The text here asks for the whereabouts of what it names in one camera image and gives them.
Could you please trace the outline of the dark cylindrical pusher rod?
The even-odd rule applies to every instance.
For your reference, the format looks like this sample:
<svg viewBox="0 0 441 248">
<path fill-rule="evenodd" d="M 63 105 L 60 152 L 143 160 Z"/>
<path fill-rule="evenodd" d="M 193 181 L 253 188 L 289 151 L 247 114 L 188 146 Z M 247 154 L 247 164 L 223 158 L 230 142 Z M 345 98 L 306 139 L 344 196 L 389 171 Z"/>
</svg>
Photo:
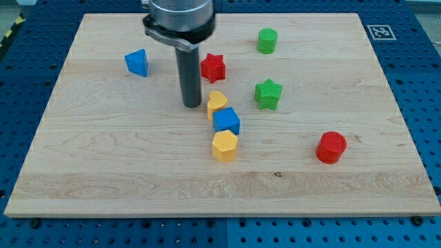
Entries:
<svg viewBox="0 0 441 248">
<path fill-rule="evenodd" d="M 201 69 L 198 47 L 186 52 L 179 48 L 176 51 L 176 61 L 183 105 L 189 108 L 201 104 Z"/>
</svg>

